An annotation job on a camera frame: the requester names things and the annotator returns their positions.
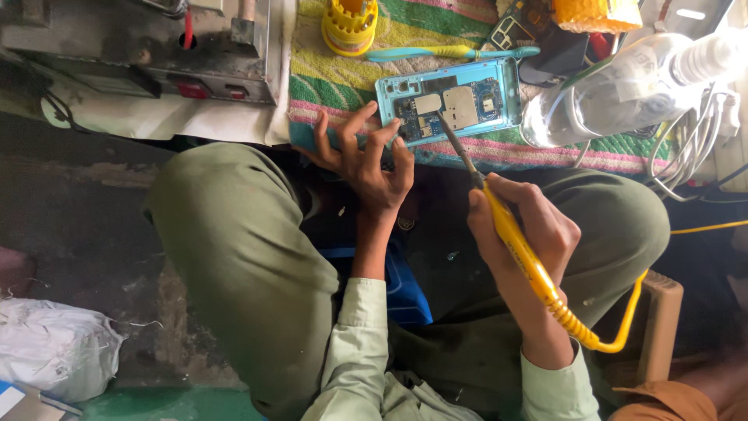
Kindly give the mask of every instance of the blue stool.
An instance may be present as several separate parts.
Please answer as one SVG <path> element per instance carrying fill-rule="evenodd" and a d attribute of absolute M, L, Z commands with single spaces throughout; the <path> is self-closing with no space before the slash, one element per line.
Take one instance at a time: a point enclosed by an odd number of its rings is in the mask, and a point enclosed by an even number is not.
<path fill-rule="evenodd" d="M 318 249 L 322 257 L 353 258 L 355 247 Z M 387 281 L 387 316 L 400 325 L 423 326 L 431 324 L 431 309 L 423 295 L 413 272 L 402 255 L 400 245 L 390 241 L 384 255 L 385 280 Z"/>

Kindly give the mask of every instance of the person's left hand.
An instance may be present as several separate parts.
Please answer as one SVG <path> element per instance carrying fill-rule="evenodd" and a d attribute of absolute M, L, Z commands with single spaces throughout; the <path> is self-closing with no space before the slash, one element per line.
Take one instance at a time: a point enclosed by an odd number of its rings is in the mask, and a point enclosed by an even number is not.
<path fill-rule="evenodd" d="M 348 181 L 361 200 L 361 210 L 373 221 L 388 220 L 397 215 L 405 195 L 413 186 L 414 156 L 406 148 L 401 137 L 392 145 L 395 171 L 382 171 L 381 153 L 387 142 L 397 134 L 400 120 L 393 119 L 387 126 L 371 133 L 366 149 L 358 149 L 356 133 L 377 110 L 376 101 L 359 109 L 338 131 L 340 151 L 330 146 L 327 136 L 328 113 L 321 109 L 314 127 L 314 143 L 317 152 L 293 147 L 317 166 L 336 172 Z"/>

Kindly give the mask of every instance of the dirty floor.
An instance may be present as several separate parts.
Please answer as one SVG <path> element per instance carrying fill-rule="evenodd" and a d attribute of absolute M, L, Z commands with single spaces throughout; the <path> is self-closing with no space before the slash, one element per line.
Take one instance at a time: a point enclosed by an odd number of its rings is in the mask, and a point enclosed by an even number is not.
<path fill-rule="evenodd" d="M 241 387 L 139 212 L 173 153 L 3 113 L 0 127 L 0 245 L 37 259 L 29 297 L 117 322 L 118 387 Z"/>

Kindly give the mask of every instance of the blue toothbrush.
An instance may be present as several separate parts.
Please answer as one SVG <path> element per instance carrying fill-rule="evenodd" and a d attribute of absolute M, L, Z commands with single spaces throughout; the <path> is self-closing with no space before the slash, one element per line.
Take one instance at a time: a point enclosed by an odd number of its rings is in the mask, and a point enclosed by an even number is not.
<path fill-rule="evenodd" d="M 407 46 L 397 48 L 373 49 L 366 53 L 370 61 L 392 61 L 401 58 L 423 57 L 424 55 L 441 55 L 454 58 L 494 58 L 514 57 L 523 58 L 538 55 L 540 48 L 537 46 L 520 46 L 515 49 L 504 51 L 479 51 L 469 46 Z"/>

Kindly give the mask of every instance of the colorful cloth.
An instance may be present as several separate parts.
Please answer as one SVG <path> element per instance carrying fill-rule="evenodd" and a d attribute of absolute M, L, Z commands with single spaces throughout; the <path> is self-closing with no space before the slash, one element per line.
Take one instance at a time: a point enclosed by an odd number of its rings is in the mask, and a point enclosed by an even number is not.
<path fill-rule="evenodd" d="M 313 145 L 311 127 L 317 112 L 330 115 L 331 129 L 370 100 L 376 99 L 374 81 L 385 76 L 413 73 L 465 62 L 453 58 L 420 57 L 373 63 L 363 57 L 345 58 L 332 52 L 322 39 L 321 16 L 327 0 L 299 0 L 298 19 L 292 40 L 289 81 L 293 144 Z M 479 48 L 498 21 L 492 0 L 379 0 L 375 48 L 393 46 L 437 46 L 464 44 Z M 538 88 L 522 85 L 524 100 Z M 378 117 L 368 120 L 359 135 L 381 126 Z M 535 149 L 526 145 L 517 127 L 462 138 L 465 149 L 482 171 L 569 167 L 579 145 L 556 149 Z M 651 139 L 628 135 L 608 136 L 592 141 L 582 167 L 635 175 L 646 172 L 652 150 Z M 462 168 L 449 142 L 435 142 L 414 149 L 416 163 Z M 657 154 L 656 167 L 666 164 L 664 145 Z"/>

